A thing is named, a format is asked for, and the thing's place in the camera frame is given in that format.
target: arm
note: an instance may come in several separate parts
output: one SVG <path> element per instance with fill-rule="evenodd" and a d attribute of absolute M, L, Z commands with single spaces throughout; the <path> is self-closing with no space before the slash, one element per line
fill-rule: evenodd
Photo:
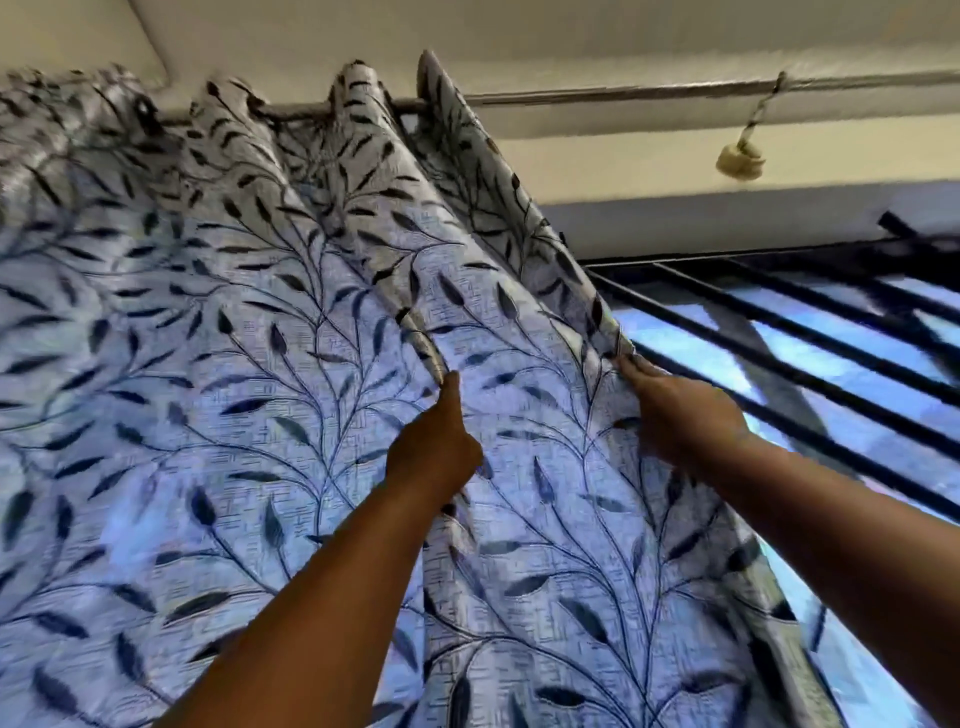
<path fill-rule="evenodd" d="M 480 465 L 459 378 L 403 428 L 387 476 L 156 728 L 365 726 L 430 523 Z"/>
<path fill-rule="evenodd" d="M 705 382 L 619 365 L 654 450 L 709 483 L 941 726 L 960 725 L 960 528 L 761 440 Z"/>

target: metal bar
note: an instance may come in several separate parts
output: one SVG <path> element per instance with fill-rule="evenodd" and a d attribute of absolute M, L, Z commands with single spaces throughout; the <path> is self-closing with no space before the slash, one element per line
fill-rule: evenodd
<path fill-rule="evenodd" d="M 689 369 L 683 364 L 680 364 L 679 362 L 676 362 L 673 359 L 664 356 L 653 349 L 650 349 L 649 347 L 643 346 L 637 341 L 633 342 L 633 344 L 641 356 L 649 359 L 657 366 L 662 367 L 670 374 L 686 376 L 691 379 L 701 379 L 702 381 L 712 384 L 717 389 L 721 389 L 730 395 L 731 399 L 733 399 L 737 406 L 739 406 L 744 412 L 756 417 L 758 420 L 762 420 L 769 426 L 778 429 L 787 437 L 796 440 L 803 440 L 812 448 L 816 448 L 824 455 L 833 458 L 837 462 L 843 463 L 851 470 L 872 478 L 878 483 L 882 483 L 888 488 L 907 496 L 914 502 L 929 508 L 934 513 L 939 513 L 941 516 L 944 516 L 951 521 L 960 522 L 960 505 L 953 502 L 949 498 L 931 491 L 929 488 L 926 488 L 917 481 L 912 480 L 905 475 L 901 475 L 896 471 L 890 470 L 886 466 L 874 462 L 870 458 L 861 455 L 859 452 L 855 452 L 849 448 L 845 448 L 839 443 L 833 442 L 829 439 L 829 437 L 824 437 L 823 435 L 813 432 L 803 425 L 798 425 L 789 417 L 781 415 L 779 412 L 753 401 L 749 397 L 745 397 L 738 392 L 734 392 L 733 390 L 720 386 L 709 377 L 703 376 L 698 372 Z"/>
<path fill-rule="evenodd" d="M 777 79 L 740 81 L 706 81 L 693 84 L 594 86 L 588 88 L 558 88 L 545 91 L 511 91 L 507 93 L 474 93 L 466 96 L 467 104 L 481 107 L 549 106 L 555 104 L 594 104 L 608 101 L 667 101 L 675 99 L 724 99 L 740 96 L 769 94 Z M 960 85 L 960 71 L 921 71 L 919 73 L 873 74 L 866 76 L 826 76 L 823 78 L 790 78 L 784 92 L 850 91 L 868 88 L 927 87 Z M 395 99 L 398 113 L 425 113 L 430 105 L 422 99 Z M 259 112 L 277 121 L 328 116 L 330 104 L 266 105 Z M 189 124 L 185 112 L 159 116 L 162 124 L 177 126 Z"/>
<path fill-rule="evenodd" d="M 621 285 L 614 280 L 610 280 L 593 272 L 589 272 L 588 274 L 600 287 L 605 288 L 615 296 L 629 302 L 639 310 L 645 311 L 651 316 L 656 316 L 661 321 L 681 328 L 704 341 L 709 341 L 711 344 L 725 349 L 735 356 L 739 356 L 774 374 L 780 375 L 788 381 L 804 387 L 811 392 L 823 395 L 827 399 L 847 407 L 853 412 L 861 414 L 877 424 L 893 430 L 899 435 L 908 437 L 914 442 L 935 449 L 946 457 L 960 462 L 960 443 L 942 432 L 937 432 L 907 417 L 903 417 L 903 415 L 892 412 L 873 401 L 865 400 L 853 392 L 848 392 L 846 389 L 832 382 L 814 376 L 802 369 L 798 369 L 791 364 L 787 364 L 785 361 L 780 361 L 773 356 L 757 352 L 728 336 L 718 333 L 710 327 L 706 327 L 703 324 L 699 324 L 670 310 L 665 305 L 657 303 L 653 299 L 647 298 L 643 294 L 637 293 L 635 290 Z"/>
<path fill-rule="evenodd" d="M 917 308 L 921 311 L 932 313 L 934 316 L 939 316 L 945 321 L 960 326 L 960 311 L 957 311 L 956 308 L 948 306 L 945 303 L 934 301 L 926 296 L 919 296 L 912 291 L 905 291 L 902 288 L 898 288 L 882 280 L 841 270 L 832 265 L 827 265 L 820 260 L 798 258 L 796 261 L 791 262 L 798 263 L 799 267 L 814 275 L 859 288 L 868 294 L 876 295 L 893 303 L 900 303 L 908 308 Z"/>
<path fill-rule="evenodd" d="M 673 285 L 679 286 L 703 299 L 722 305 L 747 319 L 758 321 L 770 328 L 783 331 L 783 333 L 805 341 L 808 344 L 812 344 L 826 352 L 843 356 L 862 367 L 866 367 L 894 381 L 912 387 L 919 392 L 924 392 L 944 404 L 960 407 L 960 390 L 955 387 L 917 374 L 912 369 L 907 369 L 895 362 L 880 358 L 869 352 L 864 352 L 858 347 L 841 341 L 840 339 L 834 339 L 832 336 L 821 333 L 815 328 L 806 327 L 803 324 L 798 324 L 795 321 L 780 316 L 779 313 L 738 299 L 736 296 L 732 296 L 716 286 L 697 280 L 670 266 L 663 265 L 662 263 L 651 263 L 649 267 L 656 271 L 658 276 L 668 280 Z"/>
<path fill-rule="evenodd" d="M 872 311 L 866 311 L 849 303 L 837 301 L 826 294 L 804 288 L 789 280 L 762 273 L 756 268 L 741 263 L 739 260 L 724 259 L 716 262 L 723 267 L 728 267 L 734 275 L 758 286 L 769 288 L 783 296 L 789 296 L 801 303 L 806 303 L 814 308 L 820 308 L 828 313 L 832 313 L 834 316 L 847 319 L 855 324 L 873 328 L 885 333 L 887 336 L 900 339 L 902 342 L 915 346 L 921 351 L 942 356 L 946 361 L 960 366 L 960 348 L 954 347 L 947 342 L 931 340 L 928 337 L 921 336 L 917 332 L 910 330 L 900 322 L 891 321 Z"/>

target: white curtain with blue leaves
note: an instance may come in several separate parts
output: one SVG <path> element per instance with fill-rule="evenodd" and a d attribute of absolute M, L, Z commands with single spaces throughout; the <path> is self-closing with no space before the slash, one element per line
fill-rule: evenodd
<path fill-rule="evenodd" d="M 0 94 L 3 725 L 161 715 L 447 369 L 485 462 L 371 724 L 838 725 L 756 538 L 640 456 L 607 306 L 429 54 L 419 88 L 404 125 L 357 61 L 277 124 L 216 80 L 170 129 L 120 69 Z"/>

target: hand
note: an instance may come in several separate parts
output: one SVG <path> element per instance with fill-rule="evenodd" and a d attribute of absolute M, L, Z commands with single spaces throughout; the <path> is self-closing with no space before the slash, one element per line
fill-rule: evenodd
<path fill-rule="evenodd" d="M 706 479 L 712 464 L 752 438 L 740 408 L 716 387 L 671 376 L 639 356 L 616 364 L 640 400 L 640 438 L 671 465 Z"/>
<path fill-rule="evenodd" d="M 387 479 L 417 483 L 440 499 L 440 508 L 467 484 L 482 461 L 480 443 L 464 429 L 460 374 L 450 372 L 437 403 L 405 426 L 390 445 Z"/>

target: curtain rod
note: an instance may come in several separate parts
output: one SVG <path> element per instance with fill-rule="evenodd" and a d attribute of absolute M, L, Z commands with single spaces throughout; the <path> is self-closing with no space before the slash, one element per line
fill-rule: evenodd
<path fill-rule="evenodd" d="M 707 81 L 693 84 L 596 86 L 560 88 L 545 91 L 511 91 L 507 93 L 475 93 L 465 96 L 467 104 L 482 107 L 548 106 L 554 104 L 593 104 L 607 101 L 666 101 L 671 99 L 723 99 L 761 96 L 773 91 L 777 79 L 752 81 Z M 960 85 L 960 71 L 920 71 L 916 73 L 874 74 L 867 76 L 825 76 L 821 78 L 788 77 L 784 92 L 851 91 L 871 88 L 930 87 Z M 400 114 L 421 114 L 429 111 L 423 99 L 395 99 Z M 276 121 L 292 121 L 328 116 L 330 104 L 267 105 L 260 113 Z M 189 124 L 185 111 L 160 113 L 158 121 L 167 126 Z"/>

